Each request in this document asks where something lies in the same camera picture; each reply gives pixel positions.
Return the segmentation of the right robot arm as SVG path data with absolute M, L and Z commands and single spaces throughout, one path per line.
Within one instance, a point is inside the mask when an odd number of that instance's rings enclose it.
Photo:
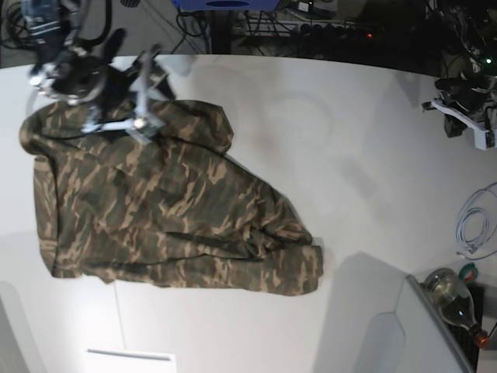
M 39 94 L 104 114 L 128 96 L 131 80 L 111 66 L 127 32 L 111 30 L 113 6 L 105 2 L 105 24 L 94 39 L 80 37 L 89 1 L 22 1 L 21 11 L 36 52 L 29 82 Z

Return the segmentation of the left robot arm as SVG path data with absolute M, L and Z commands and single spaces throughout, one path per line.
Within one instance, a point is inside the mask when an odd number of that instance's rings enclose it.
M 482 148 L 496 146 L 496 21 L 494 1 L 438 1 L 435 12 L 447 30 L 449 52 L 461 62 L 435 81 L 438 96 L 422 105 L 445 117 L 447 137 L 467 129 L 482 137 Z

